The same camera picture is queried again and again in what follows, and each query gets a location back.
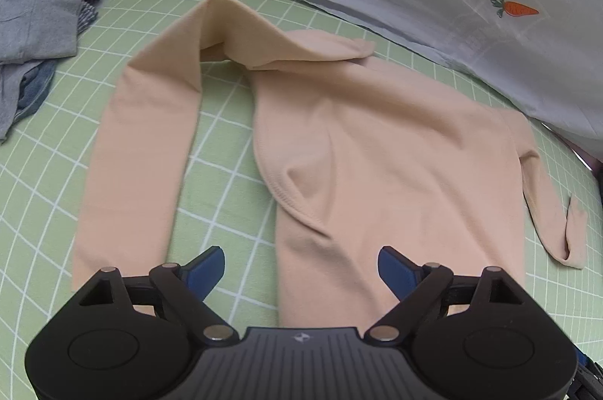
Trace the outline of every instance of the blue denim fabric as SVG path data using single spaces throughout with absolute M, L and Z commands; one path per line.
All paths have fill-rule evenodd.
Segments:
M 46 60 L 29 70 L 23 76 L 19 89 L 17 112 L 14 115 L 14 123 L 31 116 L 40 109 L 41 104 L 50 91 L 56 67 L 56 60 Z

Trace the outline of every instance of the white logo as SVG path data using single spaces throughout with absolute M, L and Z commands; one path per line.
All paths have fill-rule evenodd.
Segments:
M 297 340 L 297 342 L 299 342 L 300 344 L 303 344 L 304 342 L 308 342 L 310 339 L 312 339 L 311 336 L 309 336 L 307 333 L 305 332 L 300 332 L 299 334 L 295 334 L 293 336 L 293 338 L 295 340 Z

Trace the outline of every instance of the green surface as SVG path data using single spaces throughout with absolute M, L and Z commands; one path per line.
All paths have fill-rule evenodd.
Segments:
M 60 64 L 34 117 L 0 146 L 0 398 L 33 399 L 26 344 L 70 297 L 70 250 L 90 150 L 127 59 L 199 0 L 106 0 Z M 483 83 L 434 65 L 364 29 L 291 0 L 241 0 L 284 30 L 318 28 L 377 42 L 376 55 L 415 68 L 490 106 L 511 105 Z M 274 201 L 251 150 L 251 91 L 236 66 L 204 66 L 203 111 L 189 158 L 168 260 L 184 263 L 220 245 L 227 270 L 207 301 L 243 332 L 275 325 Z M 526 214 L 526 288 L 580 348 L 603 359 L 602 211 L 595 179 L 571 150 L 535 127 L 560 197 L 589 212 L 588 266 L 560 266 Z

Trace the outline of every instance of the bed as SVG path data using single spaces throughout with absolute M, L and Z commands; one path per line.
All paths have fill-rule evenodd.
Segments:
M 98 21 L 62 61 L 40 111 L 0 145 L 0 392 L 34 399 L 27 344 L 70 297 L 70 252 L 99 119 L 130 56 L 200 0 L 104 0 Z M 376 41 L 376 55 L 414 68 L 490 106 L 512 107 L 475 78 L 441 67 L 378 35 L 296 0 L 240 0 L 286 31 L 323 29 Z M 277 323 L 275 203 L 251 149 L 253 97 L 237 66 L 204 67 L 203 106 L 174 224 L 169 261 L 208 246 L 226 273 L 207 303 L 240 333 Z M 525 216 L 526 288 L 593 360 L 603 359 L 603 211 L 590 170 L 540 123 L 540 151 L 565 207 L 576 194 L 589 213 L 588 261 L 560 266 Z

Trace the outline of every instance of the orange carrot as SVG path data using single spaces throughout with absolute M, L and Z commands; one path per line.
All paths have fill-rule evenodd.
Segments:
M 502 17 L 502 12 L 509 14 L 509 16 L 519 17 L 519 16 L 531 16 L 533 14 L 539 14 L 536 9 L 530 8 L 519 2 L 513 2 L 510 0 L 490 0 L 492 5 L 496 8 L 499 8 L 496 13 L 498 17 Z

